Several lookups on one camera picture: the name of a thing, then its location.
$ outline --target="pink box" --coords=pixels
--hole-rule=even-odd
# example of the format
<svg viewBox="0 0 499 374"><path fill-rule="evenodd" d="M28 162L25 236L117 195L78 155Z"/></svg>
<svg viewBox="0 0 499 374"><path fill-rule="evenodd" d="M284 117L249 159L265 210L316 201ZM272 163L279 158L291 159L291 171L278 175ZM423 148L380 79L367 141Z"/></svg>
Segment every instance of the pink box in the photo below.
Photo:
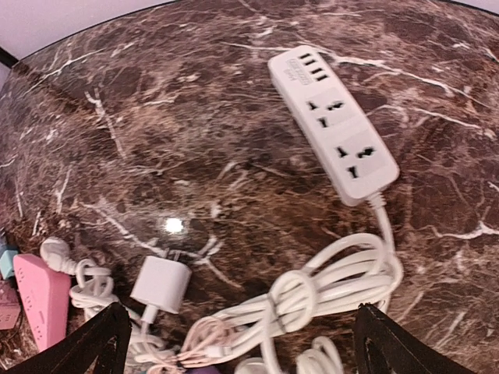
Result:
<svg viewBox="0 0 499 374"><path fill-rule="evenodd" d="M21 312L16 291L5 280L0 280L0 330L12 329Z"/></svg>

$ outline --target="pink charger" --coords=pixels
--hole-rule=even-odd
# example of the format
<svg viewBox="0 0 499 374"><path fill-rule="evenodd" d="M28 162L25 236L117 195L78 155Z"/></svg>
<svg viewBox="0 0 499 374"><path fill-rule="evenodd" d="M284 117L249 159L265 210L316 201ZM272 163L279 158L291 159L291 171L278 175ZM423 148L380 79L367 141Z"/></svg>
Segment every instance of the pink charger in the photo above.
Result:
<svg viewBox="0 0 499 374"><path fill-rule="evenodd" d="M65 338L71 280L31 254L14 257L14 274L38 350L44 351Z"/></svg>
<svg viewBox="0 0 499 374"><path fill-rule="evenodd" d="M9 282L0 280L0 330L12 329L21 312L16 291Z"/></svg>

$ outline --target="black object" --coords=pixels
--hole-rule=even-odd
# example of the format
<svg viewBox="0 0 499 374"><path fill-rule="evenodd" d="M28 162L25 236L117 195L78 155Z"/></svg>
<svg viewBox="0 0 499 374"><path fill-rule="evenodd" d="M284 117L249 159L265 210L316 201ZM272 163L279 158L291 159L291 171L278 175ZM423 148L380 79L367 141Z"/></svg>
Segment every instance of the black object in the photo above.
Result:
<svg viewBox="0 0 499 374"><path fill-rule="evenodd" d="M113 302L63 341L4 374L123 374L132 325L125 308Z"/></svg>
<svg viewBox="0 0 499 374"><path fill-rule="evenodd" d="M359 374L474 374L421 343L374 305L361 305L353 328Z"/></svg>
<svg viewBox="0 0 499 374"><path fill-rule="evenodd" d="M11 69L19 60L8 53L5 49L0 47L0 64L7 66Z"/></svg>

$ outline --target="purple object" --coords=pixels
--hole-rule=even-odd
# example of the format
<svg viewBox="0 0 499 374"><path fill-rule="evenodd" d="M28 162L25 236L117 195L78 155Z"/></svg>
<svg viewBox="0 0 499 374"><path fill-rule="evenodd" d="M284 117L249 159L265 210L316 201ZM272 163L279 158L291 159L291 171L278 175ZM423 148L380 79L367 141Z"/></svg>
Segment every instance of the purple object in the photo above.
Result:
<svg viewBox="0 0 499 374"><path fill-rule="evenodd" d="M207 366L206 368L189 369L187 374L220 374L220 372L214 366Z"/></svg>

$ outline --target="marble table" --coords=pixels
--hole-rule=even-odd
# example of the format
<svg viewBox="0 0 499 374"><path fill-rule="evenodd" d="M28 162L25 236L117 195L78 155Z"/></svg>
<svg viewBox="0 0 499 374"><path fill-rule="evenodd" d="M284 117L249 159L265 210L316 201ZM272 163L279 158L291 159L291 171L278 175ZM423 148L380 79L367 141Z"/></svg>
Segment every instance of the marble table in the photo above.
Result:
<svg viewBox="0 0 499 374"><path fill-rule="evenodd" d="M158 318L173 344L335 239L378 233L365 204L341 204L271 84L267 60L299 44L322 51L402 170L385 194L405 267L389 314L499 372L499 19L484 12L182 1L71 36L18 64L0 93L0 224L24 252L58 235L74 259L111 267L139 311L128 295L140 265L168 247L193 269L181 313ZM181 233L165 230L172 219ZM81 323L72 309L69 329ZM328 316L279 338L283 367L324 334L351 372L351 325ZM6 366L34 353L26 323L11 335Z"/></svg>

